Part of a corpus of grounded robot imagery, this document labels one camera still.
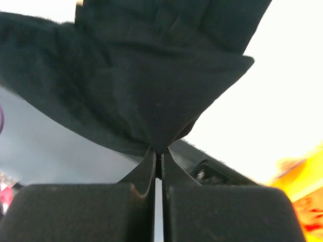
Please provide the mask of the black t-shirt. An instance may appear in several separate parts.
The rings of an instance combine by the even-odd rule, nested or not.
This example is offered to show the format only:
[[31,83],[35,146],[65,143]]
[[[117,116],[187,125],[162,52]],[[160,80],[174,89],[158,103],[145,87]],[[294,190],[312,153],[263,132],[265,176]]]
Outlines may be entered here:
[[270,1],[84,1],[73,23],[1,13],[1,80],[109,149],[162,154],[253,65]]

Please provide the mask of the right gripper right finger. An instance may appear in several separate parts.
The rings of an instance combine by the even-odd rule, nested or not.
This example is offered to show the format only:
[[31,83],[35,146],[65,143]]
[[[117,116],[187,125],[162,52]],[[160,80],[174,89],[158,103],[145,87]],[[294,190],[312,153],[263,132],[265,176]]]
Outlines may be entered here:
[[265,186],[203,186],[169,151],[161,158],[165,241],[303,242],[286,194]]

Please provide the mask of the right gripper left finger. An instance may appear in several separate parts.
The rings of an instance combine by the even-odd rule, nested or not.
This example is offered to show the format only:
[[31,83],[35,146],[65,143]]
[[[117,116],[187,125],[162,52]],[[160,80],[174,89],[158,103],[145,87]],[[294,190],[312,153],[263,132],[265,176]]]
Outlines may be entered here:
[[156,155],[116,184],[28,185],[1,219],[1,241],[153,241]]

